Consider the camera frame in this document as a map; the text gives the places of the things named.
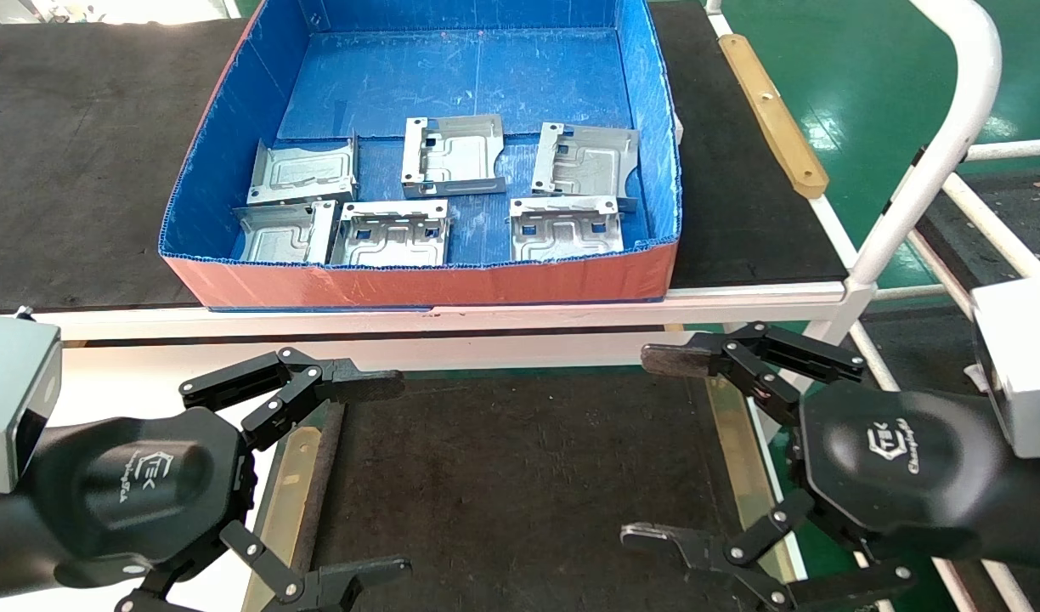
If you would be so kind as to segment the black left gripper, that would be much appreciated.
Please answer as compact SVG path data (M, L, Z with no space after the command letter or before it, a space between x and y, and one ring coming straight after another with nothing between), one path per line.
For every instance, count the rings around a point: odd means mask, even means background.
M172 586L228 550L271 589L264 611L352 611L362 592L414 563L392 555L296 573L243 524L258 481L251 450L271 448L324 404L404 391L399 371L286 346L183 382L190 410L181 414L47 429L14 491L0 495L0 598L149 572L116 611L190 611L167 600ZM241 432L216 414L255 398L263 403Z

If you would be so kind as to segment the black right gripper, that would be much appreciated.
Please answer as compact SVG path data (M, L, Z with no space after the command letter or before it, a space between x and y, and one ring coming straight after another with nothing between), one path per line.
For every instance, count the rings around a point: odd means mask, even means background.
M878 557L919 553L1040 570L1040 458L1014 453L989 399L859 386L861 355L762 321L698 332L684 345L644 345L642 367L725 378L772 420L800 425L805 481L822 521ZM832 384L800 408L802 393L780 371ZM738 600L757 611L862 607L916 584L896 560L794 582L764 572L760 559L816 516L816 498L796 490L731 539L652 522L626 524L619 538L680 562L687 576L731 577Z

